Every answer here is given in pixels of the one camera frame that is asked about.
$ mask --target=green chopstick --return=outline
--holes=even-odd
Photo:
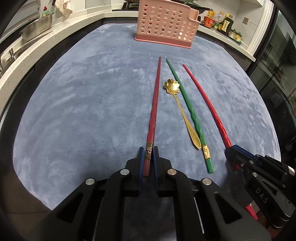
[[[194,126],[195,126],[195,129],[197,131],[197,134],[199,135],[199,138],[200,138],[200,142],[202,144],[202,150],[203,150],[203,153],[204,153],[204,156],[205,156],[205,161],[206,161],[206,165],[207,165],[207,170],[208,170],[208,173],[213,173],[214,172],[214,167],[213,167],[213,163],[212,163],[212,159],[211,159],[211,155],[210,155],[210,151],[209,151],[209,148],[207,146],[207,142],[205,140],[205,135],[202,131],[202,128],[200,126],[200,122],[198,121],[198,118],[197,118],[197,115],[193,109],[193,106],[190,102],[190,99],[180,81],[180,79],[178,78],[173,66],[171,65],[170,61],[168,59],[166,59],[167,63],[168,63],[168,66],[170,67],[170,70],[172,71],[172,74],[175,78],[176,81],[178,81],[179,85],[180,85],[180,91],[183,95],[183,98],[185,100],[185,103],[187,105],[187,108],[190,112],[190,115],[191,115],[191,118],[193,119],[193,122],[194,122]]]

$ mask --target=brown tile floor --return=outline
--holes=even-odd
[[[27,238],[32,228],[50,212],[25,189],[12,165],[1,174],[0,202],[5,215],[24,239]]]

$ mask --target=beige cloth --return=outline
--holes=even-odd
[[[71,9],[70,0],[56,0],[54,5],[65,17],[69,17],[69,15],[73,12]]]

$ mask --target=plush blue cloth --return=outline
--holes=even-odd
[[[186,64],[215,107],[232,144],[280,160],[266,106],[239,64],[220,46],[195,37],[192,49],[137,42],[136,25],[107,24],[86,35],[46,74],[30,99],[16,135],[13,164],[27,188],[53,209],[87,178],[108,178],[145,146],[158,57],[162,57],[155,145],[160,156],[189,178],[210,177],[241,205],[250,197],[242,174],[232,172],[213,117]],[[215,172],[189,137],[174,97],[162,88],[173,75],[169,58],[203,128]],[[177,95],[193,125],[181,94]],[[127,200],[131,239],[174,240],[171,199]]]

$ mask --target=basket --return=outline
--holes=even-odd
[[[137,41],[191,48],[198,10],[169,0],[140,0]]]
[[[39,34],[43,33],[44,31],[50,29],[52,25],[52,15],[54,12],[35,20],[34,22],[30,23],[28,26],[21,30],[22,38],[29,42],[33,38],[37,37]]]

